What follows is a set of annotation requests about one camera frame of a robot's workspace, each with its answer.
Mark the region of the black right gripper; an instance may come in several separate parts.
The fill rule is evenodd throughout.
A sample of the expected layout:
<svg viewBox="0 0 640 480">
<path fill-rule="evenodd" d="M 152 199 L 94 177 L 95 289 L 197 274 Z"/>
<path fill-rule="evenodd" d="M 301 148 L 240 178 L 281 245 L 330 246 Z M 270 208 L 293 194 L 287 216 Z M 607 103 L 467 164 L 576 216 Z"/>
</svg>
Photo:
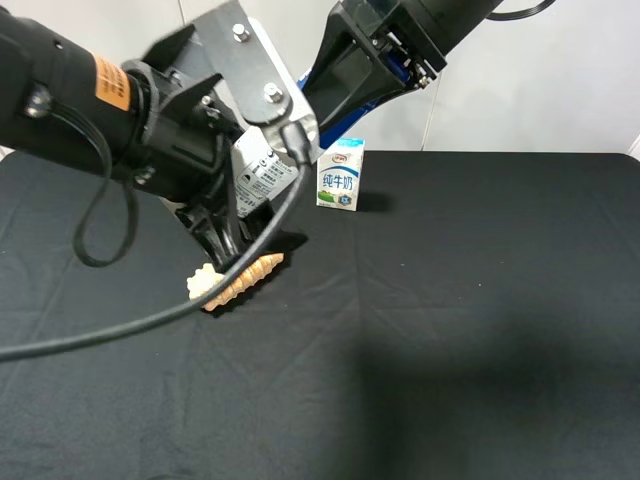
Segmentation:
<svg viewBox="0 0 640 480">
<path fill-rule="evenodd" d="M 342 1 L 329 12 L 303 93 L 319 131 L 327 133 L 356 109 L 391 94 L 426 88 L 445 55 L 421 20 L 419 1 Z"/>
</svg>

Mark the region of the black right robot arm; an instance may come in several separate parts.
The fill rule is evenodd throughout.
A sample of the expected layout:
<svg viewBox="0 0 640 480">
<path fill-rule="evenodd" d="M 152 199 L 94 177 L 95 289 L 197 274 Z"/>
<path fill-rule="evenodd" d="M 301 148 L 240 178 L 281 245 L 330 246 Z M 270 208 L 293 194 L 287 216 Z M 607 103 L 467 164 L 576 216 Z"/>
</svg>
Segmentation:
<svg viewBox="0 0 640 480">
<path fill-rule="evenodd" d="M 497 1 L 339 1 L 330 10 L 302 91 L 322 135 L 355 114 L 428 86 L 446 56 Z"/>
</svg>

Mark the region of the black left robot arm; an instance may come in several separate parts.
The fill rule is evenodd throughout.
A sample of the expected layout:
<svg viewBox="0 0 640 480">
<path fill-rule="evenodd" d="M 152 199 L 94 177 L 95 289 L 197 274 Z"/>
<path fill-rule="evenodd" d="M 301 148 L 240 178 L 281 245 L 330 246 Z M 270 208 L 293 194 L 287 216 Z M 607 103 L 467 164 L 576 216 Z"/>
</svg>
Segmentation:
<svg viewBox="0 0 640 480">
<path fill-rule="evenodd" d="M 128 220 L 117 258 L 136 235 L 139 190 L 177 203 L 218 268 L 265 247 L 276 232 L 272 210 L 241 213 L 232 147 L 256 127 L 282 152 L 292 125 L 317 145 L 313 110 L 236 1 L 119 66 L 33 20 L 1 15 L 1 142 L 121 184 Z"/>
</svg>

